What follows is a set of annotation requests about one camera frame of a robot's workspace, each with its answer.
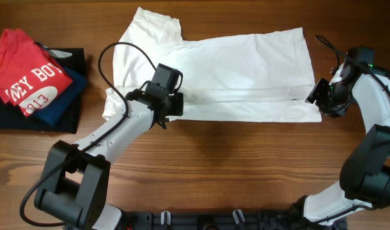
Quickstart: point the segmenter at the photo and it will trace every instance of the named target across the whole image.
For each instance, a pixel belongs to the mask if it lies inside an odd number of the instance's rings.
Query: black bracket
[[[332,118],[344,116],[350,102],[340,103],[334,101],[331,96],[334,90],[336,89],[333,86],[330,86],[328,80],[320,79],[316,86],[311,90],[306,102],[317,105],[320,112],[329,115]]]
[[[104,209],[110,162],[102,155],[79,154],[76,145],[58,141],[47,155],[42,176],[68,158],[79,156],[66,168],[43,182],[35,197],[35,207],[78,229],[91,229]],[[84,172],[81,183],[65,173]]]
[[[128,93],[127,100],[136,100],[154,111],[153,124],[166,128],[166,116],[182,116],[183,93],[175,89],[182,73],[163,64],[159,64],[151,81],[145,83],[146,89],[135,89]]]
[[[332,226],[321,226],[303,219],[293,222],[289,220],[288,212],[288,210],[247,213],[239,211],[236,212],[242,219],[239,222],[233,213],[171,213],[169,224],[166,224],[165,217],[162,217],[166,212],[161,214],[123,212],[123,220],[119,222],[116,230],[347,230],[345,218],[335,221]]]

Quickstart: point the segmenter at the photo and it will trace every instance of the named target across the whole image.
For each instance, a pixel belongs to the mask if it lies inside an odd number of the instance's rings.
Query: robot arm
[[[373,66],[371,49],[351,49],[348,55],[370,69]],[[390,91],[389,74],[378,68],[376,73]],[[356,211],[390,205],[390,186],[387,187],[390,168],[384,165],[390,157],[390,98],[384,88],[370,74],[346,60],[331,83],[320,80],[308,102],[315,102],[321,112],[334,118],[344,115],[351,103],[358,104],[367,134],[343,165],[340,181],[305,199],[304,217],[310,222],[329,226]],[[336,218],[319,222],[335,215]]]
[[[121,219],[121,211],[105,203],[109,169],[117,157],[139,135],[154,124],[166,128],[166,116],[181,116],[183,95],[175,89],[182,73],[159,64],[153,79],[140,89],[126,95],[125,106],[109,121],[75,144],[57,142],[47,156],[42,176],[69,158],[77,158],[70,165],[45,180],[35,196],[36,208],[78,229],[114,229]],[[110,130],[128,113],[127,119],[96,146],[82,152],[98,137]],[[66,178],[66,172],[83,173],[81,183]]]

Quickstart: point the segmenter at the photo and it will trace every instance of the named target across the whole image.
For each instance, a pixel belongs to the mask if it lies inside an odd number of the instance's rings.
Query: table surface
[[[21,221],[19,204],[40,177],[49,148],[60,139],[80,139],[104,122],[107,86],[98,74],[98,55],[119,40],[138,6],[180,19],[185,40],[303,27],[316,80],[330,79],[336,64],[335,55],[315,41],[317,34],[342,51],[373,47],[375,64],[390,69],[390,1],[21,2],[0,3],[0,35],[4,28],[22,28],[49,47],[84,47],[90,83],[76,135],[0,131],[0,229],[36,229]],[[111,58],[112,51],[104,58],[109,77]],[[357,106],[344,118],[323,116],[321,123],[155,126],[112,166],[107,202],[130,211],[287,208],[338,180],[343,162],[363,137]],[[32,219],[55,221],[32,203],[26,208]],[[390,229],[390,208],[355,213],[349,227]]]

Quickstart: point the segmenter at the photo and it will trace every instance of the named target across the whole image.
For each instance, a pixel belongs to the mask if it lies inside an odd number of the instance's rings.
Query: wood grain
[[[92,58],[76,135],[0,131],[0,229],[36,229],[19,217],[19,204],[40,177],[49,148],[91,133],[104,120],[107,88],[97,58],[117,41],[138,6],[180,19],[186,40],[303,27],[316,79],[331,78],[334,54],[315,42],[321,34],[340,50],[376,50],[390,69],[390,1],[171,1],[0,4],[0,34],[22,28],[50,47],[84,47]],[[111,78],[111,52],[104,70]],[[216,211],[287,208],[338,180],[342,163],[364,137],[356,106],[321,123],[174,121],[139,137],[111,169],[107,200],[124,210]],[[33,208],[27,214],[54,221]],[[359,212],[350,229],[390,229],[390,208]]]

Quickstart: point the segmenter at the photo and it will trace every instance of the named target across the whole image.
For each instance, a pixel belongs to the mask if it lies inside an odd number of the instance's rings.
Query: folded white shirt
[[[183,73],[183,116],[170,120],[321,121],[318,108],[304,102],[315,82],[302,28],[184,41],[178,19],[138,8],[120,41]],[[138,50],[117,45],[113,73],[125,95],[154,70]],[[106,93],[103,118],[109,119],[123,102],[112,89]]]

